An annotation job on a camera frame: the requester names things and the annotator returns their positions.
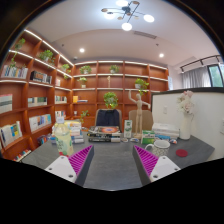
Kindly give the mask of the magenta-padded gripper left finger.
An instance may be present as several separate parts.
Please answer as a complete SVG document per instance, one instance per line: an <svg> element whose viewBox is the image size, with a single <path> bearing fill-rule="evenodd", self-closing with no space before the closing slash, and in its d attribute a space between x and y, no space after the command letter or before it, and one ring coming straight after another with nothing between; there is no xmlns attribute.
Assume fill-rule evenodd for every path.
<svg viewBox="0 0 224 224"><path fill-rule="evenodd" d="M46 171L76 185L83 186L93 156L94 146L90 145L69 157L59 156L46 168Z"/></svg>

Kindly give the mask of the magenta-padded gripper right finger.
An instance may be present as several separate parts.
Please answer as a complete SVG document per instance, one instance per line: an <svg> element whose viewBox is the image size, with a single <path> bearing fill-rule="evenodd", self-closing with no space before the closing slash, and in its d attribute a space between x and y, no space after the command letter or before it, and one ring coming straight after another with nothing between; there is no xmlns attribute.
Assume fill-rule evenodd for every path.
<svg viewBox="0 0 224 224"><path fill-rule="evenodd" d="M167 156L157 157L137 145L133 157L143 186L180 170Z"/></svg>

